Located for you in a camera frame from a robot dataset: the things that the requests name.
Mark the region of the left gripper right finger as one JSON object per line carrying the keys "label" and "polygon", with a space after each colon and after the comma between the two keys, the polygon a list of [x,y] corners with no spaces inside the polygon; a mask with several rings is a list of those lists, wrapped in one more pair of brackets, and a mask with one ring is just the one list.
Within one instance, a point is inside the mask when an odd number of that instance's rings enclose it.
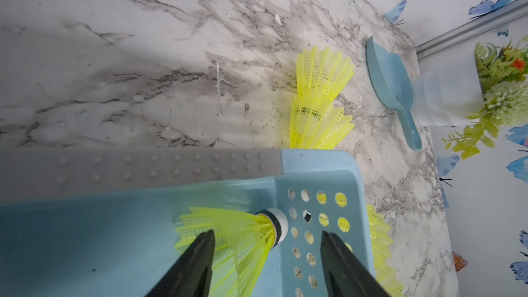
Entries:
{"label": "left gripper right finger", "polygon": [[337,234],[323,231],[320,254],[328,296],[389,297]]}

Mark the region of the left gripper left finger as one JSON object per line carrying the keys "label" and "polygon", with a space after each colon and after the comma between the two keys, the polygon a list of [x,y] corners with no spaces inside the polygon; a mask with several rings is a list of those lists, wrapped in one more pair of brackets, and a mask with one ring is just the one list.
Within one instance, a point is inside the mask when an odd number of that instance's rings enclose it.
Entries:
{"label": "left gripper left finger", "polygon": [[214,231],[199,234],[146,297],[208,296],[214,250]]}

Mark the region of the light blue plastic storage basket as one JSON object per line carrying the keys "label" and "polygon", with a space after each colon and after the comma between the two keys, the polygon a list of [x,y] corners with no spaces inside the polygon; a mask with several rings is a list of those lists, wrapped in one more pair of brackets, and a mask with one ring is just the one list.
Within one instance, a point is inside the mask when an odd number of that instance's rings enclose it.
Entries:
{"label": "light blue plastic storage basket", "polygon": [[254,296],[328,296],[323,231],[375,277],[363,179],[343,151],[4,148],[1,295],[145,296],[192,207],[287,216]]}

